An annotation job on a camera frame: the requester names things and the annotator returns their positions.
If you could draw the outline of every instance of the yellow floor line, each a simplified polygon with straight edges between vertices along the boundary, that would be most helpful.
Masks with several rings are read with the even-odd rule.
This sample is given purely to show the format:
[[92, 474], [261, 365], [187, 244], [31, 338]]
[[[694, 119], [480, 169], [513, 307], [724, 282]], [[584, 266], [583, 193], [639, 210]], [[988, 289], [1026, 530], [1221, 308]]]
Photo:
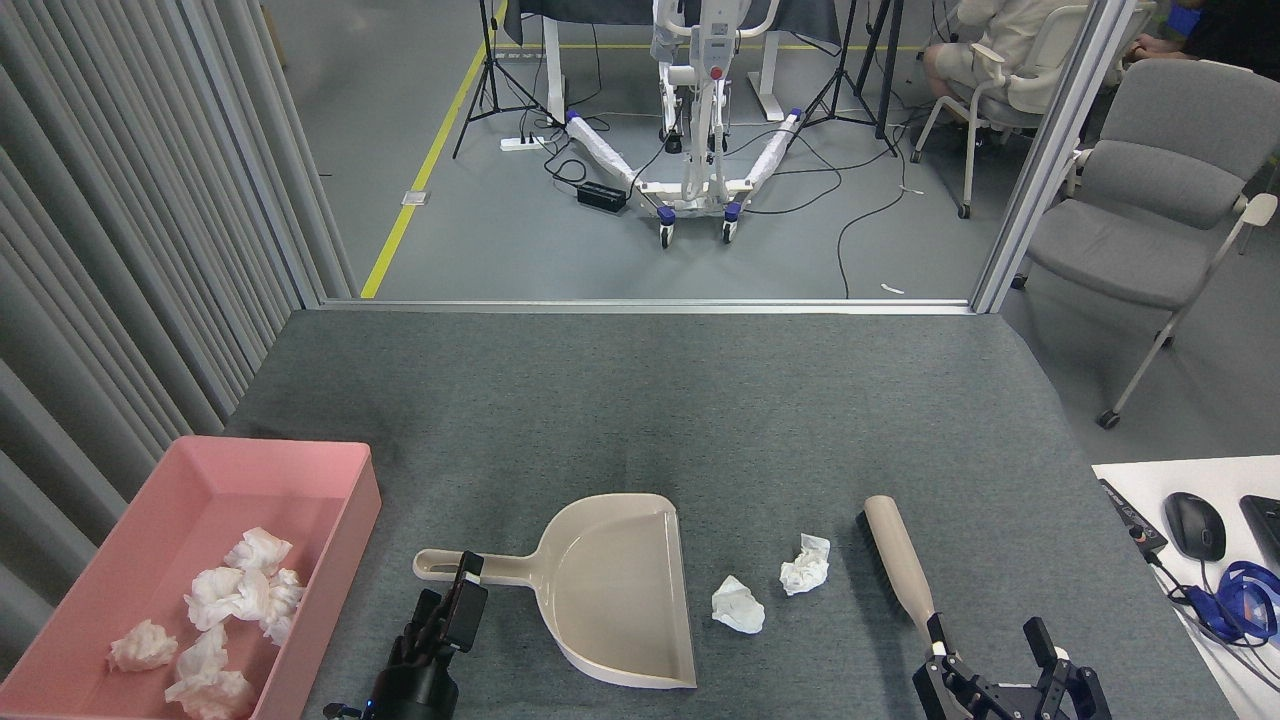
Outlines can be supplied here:
[[[507, 1], [503, 0], [497, 17], [502, 17], [506, 10]], [[453, 123], [458, 119], [458, 113], [462, 110], [462, 102], [467, 99], [467, 90], [470, 90], [471, 83], [475, 82], [481, 64], [484, 64], [484, 45], [476, 47], [476, 54], [471, 58], [471, 67], [467, 68], [467, 74], [462, 77], [462, 83], [458, 86], [458, 91], [453, 94], [453, 102], [449, 104], [449, 110], [444, 114], [444, 120], [440, 122], [440, 129], [436, 131], [435, 140], [431, 142], [431, 149], [426, 152], [426, 159], [422, 160], [422, 167], [419, 168], [417, 177], [413, 178], [413, 186], [410, 190], [421, 191], [426, 188], [426, 181], [431, 177], [431, 170], [435, 169], [436, 160], [440, 159], [440, 152], [444, 150], [444, 142], [448, 140], [449, 132], [453, 129]], [[360, 291], [360, 297], [371, 300], [378, 296], [378, 288], [381, 287], [383, 278], [387, 277], [387, 269], [390, 268], [392, 259], [396, 258], [396, 251], [399, 250], [399, 243], [404, 237], [404, 231], [408, 229], [408, 222], [413, 219], [413, 210], [417, 208], [417, 205], [401, 206], [399, 214], [396, 215], [396, 223], [392, 225], [392, 232], [387, 236], [387, 242], [383, 243], [383, 251], [378, 254], [378, 261], [374, 263], [374, 269], [369, 272], [369, 279], [365, 281], [365, 287]]]

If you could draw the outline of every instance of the beige dustpan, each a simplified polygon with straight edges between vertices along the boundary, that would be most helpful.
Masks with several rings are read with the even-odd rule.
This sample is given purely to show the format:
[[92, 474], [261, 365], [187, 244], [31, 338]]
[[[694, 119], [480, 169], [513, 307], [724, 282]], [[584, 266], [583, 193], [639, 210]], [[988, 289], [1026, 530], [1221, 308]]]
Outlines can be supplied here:
[[[424, 550], [413, 574], [452, 580], [461, 552]], [[575, 667], [632, 688], [694, 688], [676, 507], [659, 495], [584, 497], [552, 518], [525, 557], [484, 555], [480, 582], [534, 588]]]

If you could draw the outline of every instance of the black power adapter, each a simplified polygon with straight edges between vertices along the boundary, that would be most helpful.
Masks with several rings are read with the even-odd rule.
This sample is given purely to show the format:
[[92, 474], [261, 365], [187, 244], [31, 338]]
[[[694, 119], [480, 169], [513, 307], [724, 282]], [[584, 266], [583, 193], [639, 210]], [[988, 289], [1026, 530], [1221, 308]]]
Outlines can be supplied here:
[[577, 186], [577, 201], [608, 213], [621, 213], [627, 206], [627, 193], [598, 182]]

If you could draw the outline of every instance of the patient lift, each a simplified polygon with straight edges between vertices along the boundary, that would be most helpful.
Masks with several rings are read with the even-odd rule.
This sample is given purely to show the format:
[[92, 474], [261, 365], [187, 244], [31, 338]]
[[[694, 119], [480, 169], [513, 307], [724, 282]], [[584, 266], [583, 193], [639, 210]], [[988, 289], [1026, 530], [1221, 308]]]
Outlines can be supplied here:
[[[676, 9], [678, 1], [654, 0], [654, 55], [658, 59], [663, 108], [662, 136], [668, 151], [686, 151], [684, 179], [640, 179], [640, 173], [577, 113], [571, 110], [566, 117], [568, 135], [581, 142], [604, 170], [650, 201], [659, 222], [658, 233], [663, 249], [671, 247], [677, 214], [722, 214], [724, 222], [721, 225], [721, 240], [731, 242], [742, 206], [782, 161], [790, 138], [800, 129], [803, 115], [800, 109], [792, 109], [787, 114], [745, 178], [726, 177], [724, 111], [728, 105], [730, 63], [740, 40], [763, 35], [773, 24], [780, 0], [771, 0], [762, 24], [745, 29], [739, 26], [746, 17], [751, 0], [703, 0], [699, 23], [691, 27], [680, 24], [684, 23], [684, 17]], [[673, 63], [675, 45], [681, 37], [687, 37], [690, 42], [687, 65]], [[687, 137], [680, 133], [677, 87], [692, 88]]]

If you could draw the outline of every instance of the gray curtain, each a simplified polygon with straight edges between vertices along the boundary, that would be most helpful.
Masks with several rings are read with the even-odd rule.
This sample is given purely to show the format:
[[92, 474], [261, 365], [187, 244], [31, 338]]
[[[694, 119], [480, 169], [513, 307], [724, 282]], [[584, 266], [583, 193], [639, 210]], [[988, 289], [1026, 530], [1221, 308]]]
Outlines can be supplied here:
[[355, 284], [253, 0], [0, 3], [0, 671]]

